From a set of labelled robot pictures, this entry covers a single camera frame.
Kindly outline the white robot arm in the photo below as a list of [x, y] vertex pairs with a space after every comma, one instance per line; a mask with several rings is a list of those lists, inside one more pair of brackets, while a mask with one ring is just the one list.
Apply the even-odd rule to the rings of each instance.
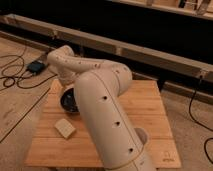
[[65, 45], [51, 51], [62, 85], [74, 98], [105, 171], [156, 171], [146, 151], [147, 134], [131, 124], [118, 97], [132, 82], [128, 66], [104, 59], [76, 57]]

